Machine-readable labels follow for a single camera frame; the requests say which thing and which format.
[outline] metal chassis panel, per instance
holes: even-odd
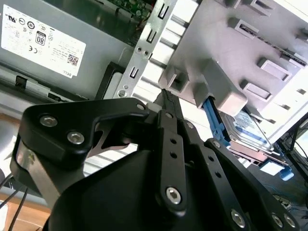
[[[133,95],[134,88],[141,79],[153,54],[153,50],[160,41],[162,33],[166,28],[167,22],[171,19],[177,1],[157,0],[113,98],[120,98],[118,94],[120,90],[124,90],[127,97]]]

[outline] screw hole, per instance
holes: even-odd
[[[170,156],[172,157],[172,158],[174,158],[174,159],[176,159],[178,156],[175,154],[175,153],[173,153],[173,152],[170,152]]]
[[[221,178],[221,174],[219,172],[215,172],[215,175],[218,177],[218,178]]]

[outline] black cable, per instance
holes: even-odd
[[[299,146],[299,148],[303,151],[303,153],[305,154],[307,160],[308,160],[308,156],[306,154],[306,152],[304,151],[304,149],[298,144],[298,142],[295,141],[295,143]]]
[[[20,191],[21,188],[22,188],[22,186],[19,187],[18,189],[16,189],[8,198],[6,198],[5,201],[3,201],[3,202],[1,203],[0,209],[1,209],[3,206],[5,206],[6,203],[8,203],[8,202]]]
[[[15,222],[17,220],[17,217],[19,215],[19,212],[20,212],[21,208],[24,205],[27,193],[28,193],[28,188],[26,188],[26,190],[25,190],[25,194],[24,194],[23,198],[21,199],[21,202],[20,202],[20,204],[18,206],[18,209],[17,209],[17,211],[16,211],[16,213],[15,213],[15,215],[13,217],[13,220],[11,221],[11,224],[10,224],[10,227],[9,227],[8,231],[13,231],[14,224],[15,224]]]
[[[5,183],[12,177],[13,175],[10,173],[1,183],[0,189],[5,185]]]
[[[290,152],[293,151],[293,149],[294,149],[294,145],[295,145],[295,142],[296,142],[299,126],[301,125],[300,121],[301,120],[299,120],[298,125],[296,126],[295,131],[293,133],[292,142],[291,142],[291,146],[290,146]]]

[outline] gray plastic tab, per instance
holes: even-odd
[[[291,76],[292,73],[284,69],[283,67],[275,64],[271,60],[268,60],[266,58],[262,58],[258,62],[258,67],[260,67],[262,70],[266,71],[267,73],[271,74],[272,76],[275,76],[276,78],[287,81]]]
[[[228,115],[237,115],[247,103],[246,96],[240,92],[236,86],[231,82],[226,73],[222,70],[219,64],[210,59],[203,70],[205,80],[210,87],[210,91],[215,98],[216,108]],[[199,88],[195,93],[195,101],[200,104],[202,88]]]
[[[254,39],[256,36],[252,35],[252,34],[249,34],[248,32],[246,32],[243,29],[241,29],[240,28],[241,25],[246,26],[251,31],[253,31],[255,34],[257,34],[259,32],[259,30],[257,28],[255,28],[254,26],[252,26],[249,23],[245,22],[244,20],[238,19],[238,18],[231,18],[231,19],[229,19],[228,25],[229,25],[229,27],[232,27],[233,29],[235,29],[236,31],[240,32],[242,35],[245,35],[247,38],[250,38],[250,39]]]
[[[270,16],[273,6],[267,0],[246,0],[245,4],[263,16]]]

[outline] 80 plus logo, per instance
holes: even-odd
[[[37,42],[39,45],[44,46],[46,41],[46,35],[40,31],[37,32],[37,36],[35,39],[35,42]]]

